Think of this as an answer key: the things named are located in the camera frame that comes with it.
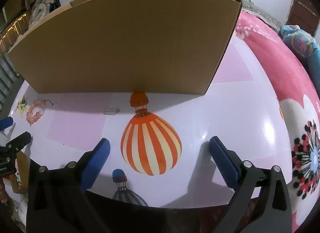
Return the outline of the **red floral blanket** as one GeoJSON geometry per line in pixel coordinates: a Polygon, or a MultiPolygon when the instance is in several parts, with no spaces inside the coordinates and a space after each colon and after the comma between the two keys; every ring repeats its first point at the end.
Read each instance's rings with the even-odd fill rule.
{"type": "Polygon", "coordinates": [[[235,33],[265,70],[289,132],[292,180],[287,187],[296,231],[319,199],[319,97],[296,55],[262,20],[242,11],[235,33]]]}

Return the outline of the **brown cardboard box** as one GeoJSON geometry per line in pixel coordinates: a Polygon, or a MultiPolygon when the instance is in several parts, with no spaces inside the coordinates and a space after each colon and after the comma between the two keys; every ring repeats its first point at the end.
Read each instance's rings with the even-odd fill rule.
{"type": "Polygon", "coordinates": [[[74,0],[20,36],[8,56],[40,94],[203,95],[241,0],[74,0]]]}

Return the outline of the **blue patterned quilt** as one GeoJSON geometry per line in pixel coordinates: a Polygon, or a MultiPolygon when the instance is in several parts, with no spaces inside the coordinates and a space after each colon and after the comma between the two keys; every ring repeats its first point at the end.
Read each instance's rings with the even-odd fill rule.
{"type": "Polygon", "coordinates": [[[298,25],[285,25],[280,29],[284,44],[306,67],[315,87],[319,87],[319,46],[315,39],[298,25]]]}

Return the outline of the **brown wooden door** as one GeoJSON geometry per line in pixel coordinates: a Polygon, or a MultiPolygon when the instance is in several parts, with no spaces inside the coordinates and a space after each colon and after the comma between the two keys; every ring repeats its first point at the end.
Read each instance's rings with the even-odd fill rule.
{"type": "Polygon", "coordinates": [[[314,37],[319,24],[319,14],[312,1],[293,0],[286,24],[298,25],[314,37]]]}

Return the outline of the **grey green blanket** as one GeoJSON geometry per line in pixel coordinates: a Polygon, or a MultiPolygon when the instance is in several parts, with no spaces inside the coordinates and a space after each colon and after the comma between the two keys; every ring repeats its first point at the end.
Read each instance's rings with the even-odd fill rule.
{"type": "Polygon", "coordinates": [[[275,30],[276,32],[280,32],[280,29],[283,27],[283,24],[276,19],[274,16],[270,15],[268,12],[256,6],[254,3],[249,2],[247,0],[242,1],[242,10],[247,13],[256,16],[260,20],[262,20],[265,24],[267,24],[270,28],[275,30]]]}

